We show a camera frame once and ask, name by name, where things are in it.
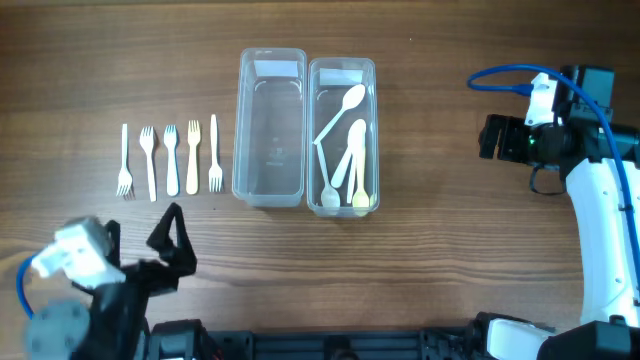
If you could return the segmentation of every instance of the fork handle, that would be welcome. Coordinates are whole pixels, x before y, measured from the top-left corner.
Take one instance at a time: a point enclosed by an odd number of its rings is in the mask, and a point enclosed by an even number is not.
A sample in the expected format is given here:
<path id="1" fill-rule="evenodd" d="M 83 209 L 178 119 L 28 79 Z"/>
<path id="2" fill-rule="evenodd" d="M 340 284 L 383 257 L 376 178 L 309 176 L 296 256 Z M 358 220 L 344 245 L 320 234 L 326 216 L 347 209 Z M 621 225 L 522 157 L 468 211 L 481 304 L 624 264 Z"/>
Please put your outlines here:
<path id="1" fill-rule="evenodd" d="M 156 201 L 156 176 L 153 173 L 153 158 L 147 155 L 147 182 L 149 183 L 149 198 Z"/>
<path id="2" fill-rule="evenodd" d="M 218 163 L 218 119 L 211 115 L 211 164 Z"/>
<path id="3" fill-rule="evenodd" d="M 189 167 L 187 168 L 187 194 L 198 192 L 198 145 L 190 146 Z"/>
<path id="4" fill-rule="evenodd" d="M 176 164 L 176 149 L 169 150 L 169 165 L 167 167 L 167 194 L 176 196 L 180 192 L 178 185 L 178 165 Z"/>
<path id="5" fill-rule="evenodd" d="M 122 167 L 127 166 L 127 151 L 129 150 L 129 131 L 127 124 L 122 124 Z"/>

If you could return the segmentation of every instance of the cutlery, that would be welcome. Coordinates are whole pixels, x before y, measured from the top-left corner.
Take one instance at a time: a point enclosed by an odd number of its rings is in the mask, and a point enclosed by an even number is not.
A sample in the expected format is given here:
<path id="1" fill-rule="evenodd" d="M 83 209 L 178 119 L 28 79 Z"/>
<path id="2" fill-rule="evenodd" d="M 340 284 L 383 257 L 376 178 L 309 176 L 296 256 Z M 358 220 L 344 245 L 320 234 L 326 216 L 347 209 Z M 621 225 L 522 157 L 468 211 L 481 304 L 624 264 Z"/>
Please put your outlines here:
<path id="1" fill-rule="evenodd" d="M 140 146 L 147 154 L 147 182 L 149 183 L 149 198 L 156 201 L 156 177 L 153 173 L 153 147 L 155 145 L 155 132 L 153 126 L 147 126 L 140 133 Z"/>
<path id="2" fill-rule="evenodd" d="M 370 206 L 369 195 L 364 190 L 364 164 L 366 155 L 366 146 L 364 142 L 364 136 L 362 137 L 361 146 L 354 149 L 354 156 L 356 157 L 356 178 L 358 181 L 358 187 L 355 194 L 353 194 L 353 207 L 368 208 Z M 366 212 L 358 214 L 360 216 L 366 215 Z"/>
<path id="3" fill-rule="evenodd" d="M 336 171 L 331 178 L 331 186 L 339 188 L 342 186 L 344 176 L 347 172 L 350 160 L 353 158 L 353 149 L 357 149 L 361 146 L 363 134 L 367 131 L 367 124 L 362 119 L 358 119 L 353 122 L 349 128 L 349 134 L 347 135 L 347 150 L 345 150 Z"/>
<path id="4" fill-rule="evenodd" d="M 322 141 L 322 139 L 324 139 L 324 137 L 327 136 L 327 133 L 329 133 L 331 128 L 333 128 L 336 122 L 338 122 L 338 119 L 340 119 L 340 116 L 342 116 L 342 114 L 344 114 L 345 111 L 351 110 L 356 106 L 360 105 L 360 103 L 362 102 L 362 99 L 364 99 L 364 93 L 365 93 L 364 85 L 358 84 L 352 87 L 351 89 L 349 89 L 349 91 L 347 91 L 347 93 L 344 94 L 344 97 L 342 98 L 342 108 L 340 109 L 340 111 L 338 111 L 336 116 L 334 116 L 333 119 L 329 121 L 327 126 L 325 126 L 324 129 L 322 129 L 320 134 L 313 141 L 314 145 L 318 145 L 318 143 L 320 143 L 320 141 Z"/>
<path id="5" fill-rule="evenodd" d="M 331 185 L 329 184 L 329 176 L 327 175 L 327 162 L 324 158 L 324 150 L 322 149 L 322 144 L 317 144 L 316 147 L 318 149 L 318 160 L 320 161 L 322 178 L 324 179 L 324 190 L 322 190 L 322 194 L 320 194 L 320 201 L 322 202 L 322 206 L 324 207 L 339 208 L 340 194 L 338 194 L 338 191 L 331 187 Z"/>
<path id="6" fill-rule="evenodd" d="M 122 124 L 122 166 L 120 167 L 120 174 L 118 174 L 118 190 L 116 190 L 116 196 L 127 196 L 131 193 L 133 177 L 129 169 L 127 169 L 128 150 L 129 130 L 127 124 Z"/>
<path id="7" fill-rule="evenodd" d="M 209 169 L 209 191 L 222 191 L 222 168 L 218 164 L 218 120 L 211 115 L 211 168 Z"/>
<path id="8" fill-rule="evenodd" d="M 189 121 L 189 167 L 187 168 L 187 194 L 198 192 L 198 144 L 200 144 L 200 122 Z"/>
<path id="9" fill-rule="evenodd" d="M 178 130 L 175 125 L 168 125 L 164 129 L 164 145 L 169 154 L 167 165 L 167 194 L 176 196 L 180 192 L 178 180 L 178 164 L 176 164 L 176 146 L 178 145 Z"/>
<path id="10" fill-rule="evenodd" d="M 353 188 L 356 183 L 356 166 L 356 157 L 353 156 L 351 169 L 349 170 L 349 183 L 347 184 L 347 204 L 351 204 L 351 200 L 353 199 Z"/>

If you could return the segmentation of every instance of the white plastic spoon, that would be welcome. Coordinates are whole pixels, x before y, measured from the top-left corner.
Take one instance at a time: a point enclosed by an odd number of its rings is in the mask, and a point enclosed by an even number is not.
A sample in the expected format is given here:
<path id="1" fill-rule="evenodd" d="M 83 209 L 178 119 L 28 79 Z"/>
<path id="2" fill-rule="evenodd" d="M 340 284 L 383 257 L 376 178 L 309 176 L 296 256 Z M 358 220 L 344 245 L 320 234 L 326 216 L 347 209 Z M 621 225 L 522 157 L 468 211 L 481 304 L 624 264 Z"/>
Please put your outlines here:
<path id="1" fill-rule="evenodd" d="M 320 169 L 322 170 L 322 178 L 324 179 L 324 189 L 320 194 L 320 201 L 322 206 L 327 208 L 339 208 L 340 207 L 340 194 L 338 191 L 331 187 L 329 184 L 329 176 L 327 175 L 327 162 L 324 158 L 324 151 L 322 150 L 322 144 L 316 145 L 318 148 L 318 160 L 320 161 Z"/>
<path id="2" fill-rule="evenodd" d="M 340 111 L 338 111 L 336 116 L 334 116 L 333 119 L 329 121 L 329 123 L 327 124 L 327 126 L 324 127 L 324 129 L 322 129 L 318 137 L 316 137 L 316 139 L 313 140 L 313 144 L 318 145 L 320 141 L 322 141 L 322 139 L 324 139 L 324 137 L 327 136 L 331 128 L 333 128 L 333 126 L 338 122 L 338 119 L 340 119 L 340 116 L 342 116 L 342 114 L 344 114 L 345 111 L 351 110 L 356 106 L 360 105 L 360 103 L 362 102 L 362 99 L 364 99 L 364 94 L 365 94 L 365 88 L 364 88 L 364 85 L 362 84 L 358 84 L 352 87 L 351 89 L 349 89 L 349 91 L 347 91 L 347 93 L 344 94 L 344 97 L 342 98 L 342 109 L 340 109 Z"/>
<path id="3" fill-rule="evenodd" d="M 347 173 L 347 167 L 349 166 L 349 160 L 353 159 L 353 150 L 362 146 L 362 136 L 367 131 L 367 123 L 363 119 L 358 119 L 353 122 L 349 128 L 349 135 L 347 135 L 347 150 L 345 150 L 336 171 L 331 178 L 331 186 L 339 188 L 342 186 L 344 176 Z M 355 160 L 351 161 L 351 166 L 354 165 Z"/>

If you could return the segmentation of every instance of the wood grain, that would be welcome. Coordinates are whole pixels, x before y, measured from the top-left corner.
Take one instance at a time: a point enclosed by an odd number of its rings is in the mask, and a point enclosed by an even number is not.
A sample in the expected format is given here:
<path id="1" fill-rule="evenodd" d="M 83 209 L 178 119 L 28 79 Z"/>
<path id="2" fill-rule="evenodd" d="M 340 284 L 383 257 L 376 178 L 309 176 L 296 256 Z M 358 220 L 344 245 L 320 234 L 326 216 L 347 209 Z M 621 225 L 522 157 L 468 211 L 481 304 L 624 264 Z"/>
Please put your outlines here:
<path id="1" fill-rule="evenodd" d="M 489 113 L 527 100 L 474 93 L 466 77 L 512 62 L 617 70 L 616 122 L 640 126 L 639 11 L 633 2 L 256 2 L 0 10 L 0 359 L 21 358 L 18 264 L 72 217 L 123 225 L 126 261 L 171 201 L 185 212 L 196 276 L 152 299 L 151 323 L 201 318 L 209 329 L 415 329 L 497 311 L 565 330 L 582 302 L 570 200 L 528 190 L 530 169 L 478 158 Z M 371 58 L 377 67 L 381 206 L 362 220 L 305 205 L 261 210 L 229 186 L 209 194 L 200 147 L 196 196 L 146 192 L 143 126 L 158 134 L 218 114 L 231 183 L 237 78 L 247 47 L 297 47 L 309 59 Z M 530 76 L 498 80 L 527 81 Z M 114 196 L 120 126 L 130 129 L 137 200 Z M 186 179 L 186 137 L 178 147 Z M 27 281 L 38 308 L 78 296 L 64 279 Z"/>

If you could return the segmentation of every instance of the blue cable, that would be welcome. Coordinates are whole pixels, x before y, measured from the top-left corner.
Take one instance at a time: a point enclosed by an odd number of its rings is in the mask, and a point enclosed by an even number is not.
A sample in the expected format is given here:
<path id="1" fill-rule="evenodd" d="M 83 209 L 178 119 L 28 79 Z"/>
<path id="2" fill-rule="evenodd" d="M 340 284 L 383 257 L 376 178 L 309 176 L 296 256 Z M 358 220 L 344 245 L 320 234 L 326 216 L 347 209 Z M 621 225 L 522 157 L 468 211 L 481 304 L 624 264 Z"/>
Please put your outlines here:
<path id="1" fill-rule="evenodd" d="M 492 67 L 486 70 L 479 71 L 469 77 L 467 80 L 467 86 L 469 86 L 473 90 L 479 91 L 509 91 L 515 92 L 517 94 L 523 96 L 531 96 L 531 92 L 533 91 L 533 85 L 531 84 L 520 84 L 520 85 L 512 85 L 512 86 L 493 86 L 493 85 L 477 85 L 474 84 L 473 81 L 488 75 L 493 75 L 502 72 L 511 72 L 511 71 L 534 71 L 545 73 L 566 86 L 570 87 L 585 103 L 593 110 L 593 112 L 598 117 L 600 121 L 600 126 L 604 131 L 604 134 L 607 138 L 607 143 L 609 144 L 609 149 L 611 150 L 611 154 L 613 156 L 613 161 L 616 164 L 616 170 L 618 171 L 618 178 L 620 179 L 620 186 L 622 187 L 622 198 L 624 199 L 624 207 L 621 210 L 624 210 L 624 213 L 627 218 L 627 227 L 629 228 L 629 239 L 631 242 L 631 254 L 633 255 L 633 265 L 635 267 L 636 273 L 636 281 L 640 285 L 640 245 L 638 244 L 638 233 L 636 229 L 636 221 L 634 217 L 633 205 L 631 201 L 631 189 L 629 188 L 629 180 L 627 178 L 627 172 L 624 170 L 624 165 L 622 164 L 622 157 L 620 156 L 620 152 L 618 151 L 618 147 L 616 146 L 615 139 L 613 137 L 613 132 L 611 132 L 611 128 L 609 127 L 609 122 L 605 117 L 602 109 L 593 101 L 591 96 L 587 94 L 584 90 L 582 90 L 578 85 L 576 85 L 573 81 L 566 78 L 561 73 L 549 69 L 540 65 L 533 64 L 513 64 L 513 65 L 502 65 Z"/>
<path id="2" fill-rule="evenodd" d="M 34 256 L 35 255 L 31 255 L 26 258 L 22 264 L 20 264 L 18 273 L 16 274 L 16 292 L 18 293 L 18 300 L 20 300 L 20 305 L 22 305 L 22 308 L 24 309 L 24 312 L 27 313 L 29 319 L 33 317 L 33 310 L 27 301 L 27 297 L 24 295 L 23 281 L 24 274 L 27 272 L 27 269 L 29 269 L 29 266 L 31 266 L 31 260 L 33 260 Z"/>

